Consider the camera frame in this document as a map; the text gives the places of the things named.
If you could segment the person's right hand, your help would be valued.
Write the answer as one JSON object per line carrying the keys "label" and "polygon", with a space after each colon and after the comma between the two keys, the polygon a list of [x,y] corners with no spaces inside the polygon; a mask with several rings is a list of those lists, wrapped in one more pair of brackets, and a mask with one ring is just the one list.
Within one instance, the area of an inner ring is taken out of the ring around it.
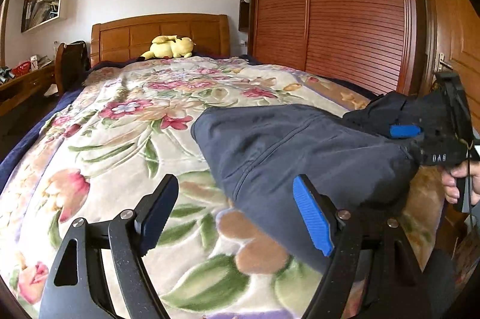
{"label": "person's right hand", "polygon": [[473,188],[471,189],[471,204],[474,206],[479,202],[480,195],[480,164],[478,161],[467,163],[466,161],[452,169],[443,170],[442,184],[444,195],[448,203],[455,204],[460,198],[459,188],[456,186],[457,178],[472,178]]}

